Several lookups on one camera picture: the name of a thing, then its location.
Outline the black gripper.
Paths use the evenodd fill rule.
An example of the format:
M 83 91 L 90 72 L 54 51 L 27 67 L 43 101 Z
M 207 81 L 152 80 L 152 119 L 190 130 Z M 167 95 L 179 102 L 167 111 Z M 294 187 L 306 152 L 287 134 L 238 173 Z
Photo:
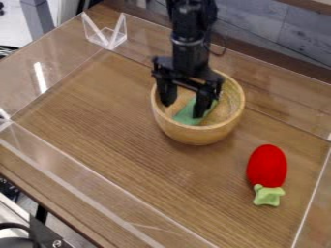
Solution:
M 211 36 L 183 40 L 172 35 L 172 55 L 152 58 L 152 76 L 162 104 L 170 107 L 178 99 L 178 87 L 196 92 L 192 117 L 202 118 L 219 100 L 225 78 L 210 67 Z

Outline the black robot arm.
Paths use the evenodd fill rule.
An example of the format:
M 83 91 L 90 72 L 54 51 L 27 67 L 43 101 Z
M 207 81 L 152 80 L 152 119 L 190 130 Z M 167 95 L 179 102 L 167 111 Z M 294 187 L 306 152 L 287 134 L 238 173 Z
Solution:
M 178 87 L 195 95 L 192 117 L 202 118 L 223 92 L 225 78 L 210 67 L 211 29 L 218 19 L 215 0 L 167 0 L 172 22 L 172 56 L 152 58 L 160 102 L 170 107 Z

